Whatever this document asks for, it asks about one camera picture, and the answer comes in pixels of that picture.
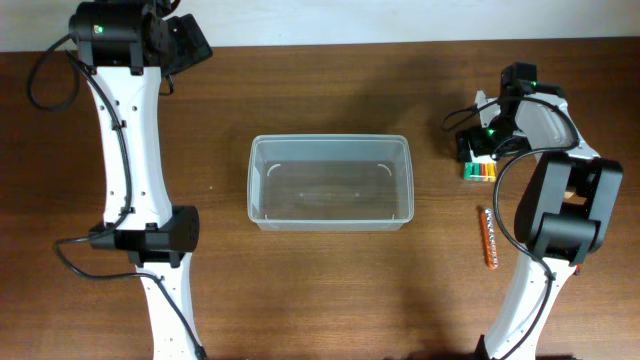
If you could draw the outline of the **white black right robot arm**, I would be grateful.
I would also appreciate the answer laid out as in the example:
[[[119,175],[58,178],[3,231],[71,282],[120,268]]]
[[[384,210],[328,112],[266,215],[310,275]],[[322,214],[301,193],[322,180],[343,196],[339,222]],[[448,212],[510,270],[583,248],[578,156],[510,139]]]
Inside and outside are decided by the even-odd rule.
[[[562,287],[602,246],[623,168],[587,144],[569,115],[564,90],[539,82],[534,64],[507,66],[499,95],[489,98],[478,91],[473,105],[461,112],[480,120],[469,128],[451,127],[463,177],[494,185],[491,207],[480,212],[487,265],[498,265],[497,234],[518,251],[498,317],[472,356],[533,359]],[[537,165],[509,231],[499,209],[501,185],[507,172],[529,156]]]

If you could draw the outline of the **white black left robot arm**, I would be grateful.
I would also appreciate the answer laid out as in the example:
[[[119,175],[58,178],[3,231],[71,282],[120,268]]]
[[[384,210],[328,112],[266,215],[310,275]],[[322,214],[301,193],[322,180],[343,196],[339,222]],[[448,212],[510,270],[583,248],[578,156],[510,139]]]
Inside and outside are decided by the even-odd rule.
[[[195,18],[173,1],[86,1],[69,20],[74,66],[91,88],[106,175],[102,221],[86,242],[126,254],[146,296],[156,359],[204,359],[195,326],[190,265],[199,214],[174,205],[162,171],[161,85],[209,59]]]

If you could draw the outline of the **clear plastic container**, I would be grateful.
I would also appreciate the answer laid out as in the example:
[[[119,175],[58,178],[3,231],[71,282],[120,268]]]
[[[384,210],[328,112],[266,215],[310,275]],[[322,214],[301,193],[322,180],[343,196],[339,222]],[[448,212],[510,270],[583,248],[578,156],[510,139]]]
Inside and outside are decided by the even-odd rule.
[[[263,231],[397,231],[415,213],[409,143],[401,135],[260,135],[247,212]]]

